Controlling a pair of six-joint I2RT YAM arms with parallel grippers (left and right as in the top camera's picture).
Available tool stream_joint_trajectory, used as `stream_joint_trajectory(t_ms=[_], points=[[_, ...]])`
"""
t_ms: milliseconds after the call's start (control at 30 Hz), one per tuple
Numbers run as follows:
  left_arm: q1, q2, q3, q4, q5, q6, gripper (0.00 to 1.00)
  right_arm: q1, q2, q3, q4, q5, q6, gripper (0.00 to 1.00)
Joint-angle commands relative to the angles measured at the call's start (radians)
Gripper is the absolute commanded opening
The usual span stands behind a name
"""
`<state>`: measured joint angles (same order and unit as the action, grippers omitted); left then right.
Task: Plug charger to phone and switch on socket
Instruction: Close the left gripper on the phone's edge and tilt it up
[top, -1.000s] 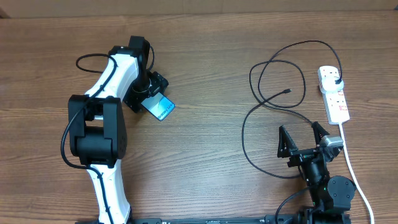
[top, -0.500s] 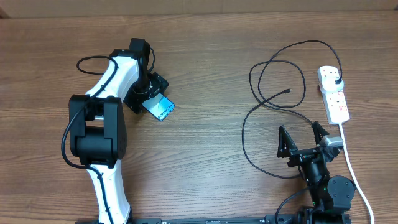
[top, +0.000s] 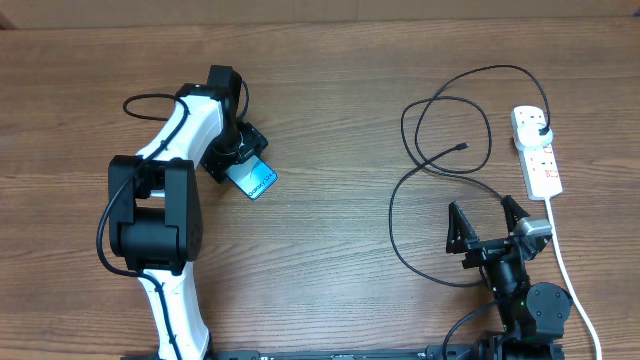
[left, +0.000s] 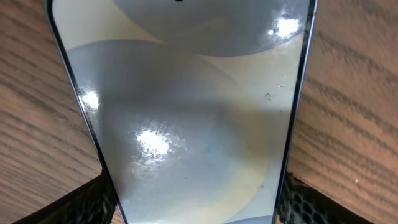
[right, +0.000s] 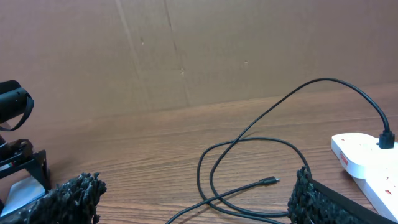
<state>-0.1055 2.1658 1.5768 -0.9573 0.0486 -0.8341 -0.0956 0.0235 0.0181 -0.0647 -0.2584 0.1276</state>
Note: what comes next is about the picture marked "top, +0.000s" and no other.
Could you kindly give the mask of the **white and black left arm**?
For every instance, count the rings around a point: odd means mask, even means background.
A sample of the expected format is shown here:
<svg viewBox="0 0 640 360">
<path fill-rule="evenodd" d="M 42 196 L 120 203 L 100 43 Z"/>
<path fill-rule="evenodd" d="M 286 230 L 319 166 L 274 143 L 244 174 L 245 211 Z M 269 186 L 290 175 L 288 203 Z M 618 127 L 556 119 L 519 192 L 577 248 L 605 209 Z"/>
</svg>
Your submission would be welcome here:
<svg viewBox="0 0 640 360">
<path fill-rule="evenodd" d="M 186 83 L 159 133 L 108 166 L 109 201 L 96 249 L 110 272 L 137 279 L 148 297 L 159 348 L 155 359 L 213 359 L 195 285 L 204 235 L 196 171 L 234 183 L 256 200 L 278 179 L 260 158 L 268 141 L 245 116 L 249 90 L 230 66 L 211 66 L 205 83 Z"/>
</svg>

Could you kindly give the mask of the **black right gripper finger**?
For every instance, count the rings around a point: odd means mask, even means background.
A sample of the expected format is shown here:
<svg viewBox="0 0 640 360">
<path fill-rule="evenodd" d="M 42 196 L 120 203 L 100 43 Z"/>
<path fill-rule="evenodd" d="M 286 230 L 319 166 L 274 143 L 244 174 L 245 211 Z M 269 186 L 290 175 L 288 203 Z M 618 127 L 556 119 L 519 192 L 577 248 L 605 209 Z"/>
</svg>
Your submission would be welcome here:
<svg viewBox="0 0 640 360">
<path fill-rule="evenodd" d="M 508 232 L 513 233 L 517 222 L 522 218 L 528 217 L 529 213 L 525 211 L 510 195 L 506 195 L 502 198 L 501 205 L 504 210 Z"/>
<path fill-rule="evenodd" d="M 479 238 L 456 202 L 449 204 L 448 211 L 446 252 L 449 254 L 465 253 L 479 242 Z"/>
</svg>

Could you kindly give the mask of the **Galaxy smartphone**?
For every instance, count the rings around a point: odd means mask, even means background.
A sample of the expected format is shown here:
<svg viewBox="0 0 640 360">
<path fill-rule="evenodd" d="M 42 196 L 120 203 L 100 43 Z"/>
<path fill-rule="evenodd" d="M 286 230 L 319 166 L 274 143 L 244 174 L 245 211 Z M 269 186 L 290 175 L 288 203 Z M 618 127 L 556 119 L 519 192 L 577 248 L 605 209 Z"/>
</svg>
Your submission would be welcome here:
<svg viewBox="0 0 640 360">
<path fill-rule="evenodd" d="M 225 174 L 251 200 L 257 200 L 278 179 L 276 172 L 258 156 L 230 166 Z"/>
</svg>

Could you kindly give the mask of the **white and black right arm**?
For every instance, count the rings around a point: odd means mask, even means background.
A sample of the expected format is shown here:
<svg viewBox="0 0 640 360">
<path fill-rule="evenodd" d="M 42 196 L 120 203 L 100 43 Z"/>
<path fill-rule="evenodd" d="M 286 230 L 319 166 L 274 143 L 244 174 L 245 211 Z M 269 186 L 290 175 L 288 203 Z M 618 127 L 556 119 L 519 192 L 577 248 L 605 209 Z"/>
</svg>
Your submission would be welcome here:
<svg viewBox="0 0 640 360">
<path fill-rule="evenodd" d="M 562 346 L 573 298 L 562 287 L 533 284 L 526 263 L 552 240 L 552 225 L 544 217 L 526 212 L 512 197 L 501 200 L 508 236 L 482 241 L 460 207 L 449 204 L 446 251 L 462 254 L 465 269 L 477 268 L 486 280 L 493 301 L 460 319 L 445 336 L 438 359 L 562 359 Z M 503 325 L 473 344 L 450 345 L 451 337 L 466 321 L 496 307 Z"/>
</svg>

